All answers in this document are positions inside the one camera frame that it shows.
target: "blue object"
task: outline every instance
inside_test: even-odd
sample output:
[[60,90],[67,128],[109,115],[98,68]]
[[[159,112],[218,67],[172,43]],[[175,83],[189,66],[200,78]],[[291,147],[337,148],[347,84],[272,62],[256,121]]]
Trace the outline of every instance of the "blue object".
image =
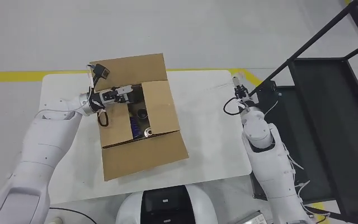
[[138,126],[138,123],[136,122],[135,117],[131,116],[129,117],[130,120],[130,128],[132,129],[132,135],[133,139],[141,138],[142,132],[140,131],[140,128]]

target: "open cardboard box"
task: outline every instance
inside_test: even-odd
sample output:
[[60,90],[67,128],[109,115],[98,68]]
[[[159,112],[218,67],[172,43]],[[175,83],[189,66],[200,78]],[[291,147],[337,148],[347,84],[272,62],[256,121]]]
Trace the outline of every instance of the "open cardboard box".
[[100,126],[105,181],[188,158],[181,137],[163,54],[91,62],[105,66],[110,75],[96,91],[114,86],[141,85],[153,135],[133,139],[127,104],[107,109],[109,125]]

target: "white cable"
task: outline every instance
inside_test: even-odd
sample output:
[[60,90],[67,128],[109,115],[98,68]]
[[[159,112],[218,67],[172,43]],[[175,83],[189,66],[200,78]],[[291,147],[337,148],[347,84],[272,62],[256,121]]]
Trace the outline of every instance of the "white cable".
[[40,113],[44,112],[44,111],[52,111],[52,112],[73,112],[73,111],[77,111],[81,108],[83,108],[86,104],[88,104],[88,101],[90,100],[90,97],[91,97],[91,93],[92,93],[92,88],[94,88],[93,86],[93,78],[92,76],[90,75],[90,73],[88,72],[88,69],[87,69],[87,76],[89,78],[89,95],[88,95],[88,98],[86,100],[86,102],[84,104],[82,104],[79,108],[76,108],[76,109],[73,109],[73,110],[53,110],[53,109],[42,109],[40,110],[39,112],[37,112],[37,114],[35,115],[35,117],[37,117]]
[[[307,186],[307,184],[309,184],[309,182],[310,182],[310,180],[307,181],[306,183],[302,184],[301,188],[298,190],[297,196],[298,196],[299,198],[301,198],[300,193],[301,193],[302,189],[303,189],[305,186]],[[320,215],[320,216],[327,216],[327,217],[329,217],[329,215],[331,214],[330,212],[328,212],[328,213],[314,213],[314,212],[311,212],[310,210],[308,210],[308,209],[306,208],[306,206],[303,204],[303,202],[301,202],[301,206],[302,206],[302,208],[303,208],[305,211],[307,211],[307,212],[310,213],[310,214],[318,214],[318,215]]]
[[275,104],[264,114],[264,116],[266,116],[266,114],[268,114],[277,105],[278,102],[279,100],[275,102]]
[[290,155],[288,155],[288,157],[289,157],[289,159],[291,160],[291,162],[294,164],[294,165],[296,165],[298,168],[300,168],[301,170],[304,170],[304,168],[302,167],[302,166],[300,166],[298,163],[296,163],[292,158],[291,158],[291,156]]
[[[282,143],[282,145],[284,146],[285,150],[288,151],[288,149],[286,148],[285,143]],[[303,168],[302,166],[300,166],[297,162],[295,162],[295,161],[293,160],[293,158],[290,156],[290,154],[287,154],[287,156],[288,156],[289,161],[290,161],[291,163],[293,163],[294,165],[296,165],[298,168],[304,170],[304,168]]]

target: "black frame pole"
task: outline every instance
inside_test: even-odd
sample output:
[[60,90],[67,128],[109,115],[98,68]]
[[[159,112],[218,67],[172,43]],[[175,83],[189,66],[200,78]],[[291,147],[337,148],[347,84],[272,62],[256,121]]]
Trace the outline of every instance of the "black frame pole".
[[329,23],[327,23],[321,30],[318,31],[311,39],[309,39],[297,52],[295,52],[289,59],[286,60],[278,69],[276,69],[271,75],[269,75],[264,81],[261,82],[254,90],[249,93],[249,96],[255,94],[263,85],[264,82],[271,80],[278,73],[280,73],[290,62],[300,56],[305,50],[307,50],[312,44],[314,44],[319,38],[321,38],[325,33],[327,33],[332,27],[335,26],[339,21],[341,21],[348,13],[357,6],[358,0],[353,0],[348,4],[337,16],[335,16]]
[[350,52],[347,56],[345,56],[345,59],[350,59],[352,57],[354,57],[356,54],[358,54],[358,48],[355,49],[354,51]]

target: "gray floor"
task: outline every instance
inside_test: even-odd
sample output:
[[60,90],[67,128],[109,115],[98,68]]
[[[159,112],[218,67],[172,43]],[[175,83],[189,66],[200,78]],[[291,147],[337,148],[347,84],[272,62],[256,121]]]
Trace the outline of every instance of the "gray floor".
[[[0,8],[0,71],[84,69],[97,59],[164,52],[167,68],[250,68],[269,75],[344,7],[343,0],[134,0],[6,1]],[[304,56],[342,56],[358,46],[347,18]],[[358,68],[357,59],[351,61]],[[287,71],[276,78],[290,83]],[[21,153],[37,112],[41,82],[0,83],[0,186]],[[234,222],[266,202],[252,198],[248,176],[198,184],[214,203],[219,223]],[[114,223],[125,195],[70,202],[98,223]],[[334,203],[327,208],[336,209]],[[90,223],[50,211],[66,223]]]

